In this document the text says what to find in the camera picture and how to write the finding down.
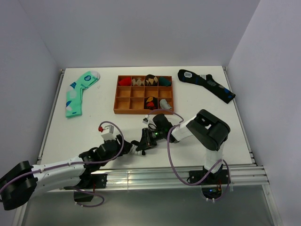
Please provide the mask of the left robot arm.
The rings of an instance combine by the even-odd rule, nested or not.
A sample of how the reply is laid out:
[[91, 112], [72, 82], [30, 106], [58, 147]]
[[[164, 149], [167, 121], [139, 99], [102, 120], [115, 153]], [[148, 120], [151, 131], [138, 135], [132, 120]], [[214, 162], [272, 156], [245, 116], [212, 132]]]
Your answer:
[[46, 165], [20, 162], [0, 179], [0, 202], [4, 210], [14, 210], [32, 197], [51, 190], [88, 188], [92, 184], [93, 172], [105, 166], [110, 159], [132, 150], [133, 144], [115, 139], [62, 162]]

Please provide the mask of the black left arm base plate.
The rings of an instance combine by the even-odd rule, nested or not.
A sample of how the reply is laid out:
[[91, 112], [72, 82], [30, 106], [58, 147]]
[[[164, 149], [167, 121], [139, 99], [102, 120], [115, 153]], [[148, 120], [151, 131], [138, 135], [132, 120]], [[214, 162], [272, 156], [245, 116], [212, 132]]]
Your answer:
[[86, 174], [82, 176], [70, 176], [66, 178], [67, 184], [63, 189], [103, 189], [106, 187], [107, 174]]

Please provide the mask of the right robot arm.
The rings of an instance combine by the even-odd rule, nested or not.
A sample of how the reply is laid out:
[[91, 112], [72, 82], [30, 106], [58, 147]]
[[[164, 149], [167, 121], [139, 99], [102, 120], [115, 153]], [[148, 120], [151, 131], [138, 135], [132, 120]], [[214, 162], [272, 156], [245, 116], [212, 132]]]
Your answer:
[[212, 184], [219, 179], [223, 166], [223, 145], [230, 133], [227, 123], [205, 109], [200, 110], [186, 122], [181, 119], [173, 131], [170, 131], [173, 125], [162, 113], [154, 116], [152, 121], [153, 127], [148, 126], [142, 129], [141, 140], [135, 144], [137, 152], [154, 148], [162, 139], [170, 144], [194, 136], [206, 149], [204, 180]]

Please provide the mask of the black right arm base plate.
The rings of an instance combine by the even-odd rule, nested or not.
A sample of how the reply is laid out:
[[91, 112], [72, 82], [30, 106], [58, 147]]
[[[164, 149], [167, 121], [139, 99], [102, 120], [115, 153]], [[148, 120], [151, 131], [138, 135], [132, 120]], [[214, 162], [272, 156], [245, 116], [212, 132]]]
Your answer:
[[[204, 175], [206, 174], [205, 170], [191, 170], [189, 171], [189, 177], [187, 178], [187, 182], [192, 184], [198, 182]], [[221, 172], [218, 173], [210, 173], [200, 184], [201, 185], [227, 185], [228, 182], [231, 182], [229, 178], [228, 171], [226, 169], [222, 169]]]

